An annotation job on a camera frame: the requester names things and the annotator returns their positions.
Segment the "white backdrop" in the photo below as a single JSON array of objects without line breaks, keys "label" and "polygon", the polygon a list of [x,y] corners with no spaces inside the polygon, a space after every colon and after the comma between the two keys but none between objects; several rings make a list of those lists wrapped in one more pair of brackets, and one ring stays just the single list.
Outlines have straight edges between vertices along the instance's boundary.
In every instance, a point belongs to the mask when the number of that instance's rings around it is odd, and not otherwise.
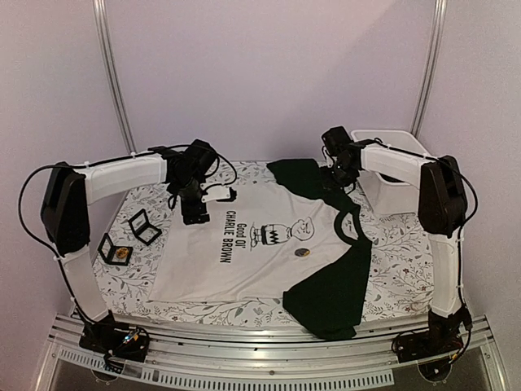
[{"label": "white backdrop", "polygon": [[434,3],[108,2],[138,149],[202,138],[268,160],[319,155],[334,125],[408,129]]}]

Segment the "white wall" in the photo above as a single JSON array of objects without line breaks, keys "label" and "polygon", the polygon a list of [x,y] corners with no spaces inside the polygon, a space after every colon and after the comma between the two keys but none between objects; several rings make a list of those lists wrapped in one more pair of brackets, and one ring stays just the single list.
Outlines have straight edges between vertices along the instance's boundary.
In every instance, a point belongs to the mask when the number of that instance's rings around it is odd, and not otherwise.
[{"label": "white wall", "polygon": [[136,143],[320,156],[331,126],[408,129],[433,0],[107,2]]},{"label": "white wall", "polygon": [[[16,199],[40,165],[125,153],[99,53],[92,2],[2,2],[0,12],[0,389],[30,389],[56,312],[70,308],[50,253],[22,231]],[[47,175],[25,198],[42,235]],[[95,237],[117,200],[94,206]]]},{"label": "white wall", "polygon": [[420,137],[457,157],[479,214],[466,228],[465,287],[521,389],[521,2],[449,2]]}]

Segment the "sticker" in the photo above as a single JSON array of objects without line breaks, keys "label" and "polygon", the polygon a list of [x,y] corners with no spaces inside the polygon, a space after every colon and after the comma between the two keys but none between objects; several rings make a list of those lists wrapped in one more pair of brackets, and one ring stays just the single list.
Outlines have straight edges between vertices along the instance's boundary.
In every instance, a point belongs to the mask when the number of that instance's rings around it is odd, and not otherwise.
[{"label": "sticker", "polygon": [[311,252],[307,248],[298,248],[295,250],[297,257],[307,257]]}]

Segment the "patterned fabric surface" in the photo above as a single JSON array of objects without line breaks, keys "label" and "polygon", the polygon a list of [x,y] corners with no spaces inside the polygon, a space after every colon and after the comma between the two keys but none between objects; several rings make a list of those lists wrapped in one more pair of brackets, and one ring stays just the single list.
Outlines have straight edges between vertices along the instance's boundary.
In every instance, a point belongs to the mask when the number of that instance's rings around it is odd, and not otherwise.
[{"label": "patterned fabric surface", "polygon": [[[274,182],[265,163],[234,163],[238,183]],[[221,165],[209,182],[232,179],[230,167]],[[363,321],[389,319],[427,312],[432,294],[432,257],[427,235],[414,214],[377,217],[360,187],[350,196],[361,206],[361,224],[373,241],[371,274],[366,292]],[[98,256],[94,275],[109,308],[115,313],[140,316],[152,321],[178,321],[244,327],[299,326],[283,309],[282,300],[251,299],[237,302],[163,303],[148,301],[168,238],[173,213],[167,205],[165,185],[133,189],[126,197],[110,230],[114,245],[134,247],[126,267],[109,266]],[[150,246],[137,241],[127,220],[140,209],[163,234]],[[352,221],[346,218],[344,231],[355,237]]]}]

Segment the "metal frame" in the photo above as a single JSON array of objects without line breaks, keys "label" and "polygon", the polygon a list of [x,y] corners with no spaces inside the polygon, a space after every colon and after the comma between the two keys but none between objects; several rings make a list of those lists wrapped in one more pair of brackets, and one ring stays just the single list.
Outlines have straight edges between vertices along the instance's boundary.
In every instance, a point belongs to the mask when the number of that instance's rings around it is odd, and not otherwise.
[{"label": "metal frame", "polygon": [[436,70],[436,63],[438,61],[438,54],[440,53],[441,38],[443,36],[443,26],[445,22],[445,12],[447,10],[447,0],[436,0],[434,8],[434,19],[432,21],[431,42],[429,44],[429,51],[427,55],[427,65],[423,75],[422,89],[414,113],[413,124],[410,133],[418,138],[422,129],[423,118],[427,109],[429,95],[431,94],[432,82],[434,80],[434,73]]},{"label": "metal frame", "polygon": [[[206,327],[198,324],[187,327],[177,323],[170,330],[148,327],[151,344],[146,361],[126,362],[121,377],[175,389],[372,389],[385,382],[391,384],[393,369],[415,365],[415,362],[398,363],[391,351],[392,339],[405,330],[423,331],[427,322],[408,317],[402,318],[401,323],[397,327],[374,323],[373,328],[361,327],[352,340],[337,342],[310,340],[309,335],[295,328],[281,335],[273,330],[216,327],[211,335],[206,335]],[[82,331],[79,319],[56,317],[37,390],[49,389],[59,359],[111,373],[104,367],[101,354],[78,347]],[[465,339],[465,330],[460,331]],[[237,338],[230,338],[233,333]],[[248,338],[248,333],[258,339]],[[501,359],[485,317],[474,320],[470,349],[481,349],[492,390],[507,390]]]},{"label": "metal frame", "polygon": [[135,152],[136,144],[134,143],[134,137],[132,136],[132,130],[130,129],[129,118],[127,117],[120,82],[117,77],[114,55],[112,54],[112,44],[107,22],[105,0],[94,0],[94,16],[96,17],[99,45],[101,46],[103,63],[105,64],[105,70],[107,71],[108,85],[111,88],[112,102],[114,103],[117,120],[120,124],[121,136],[123,137],[123,142],[125,143],[127,152]]}]

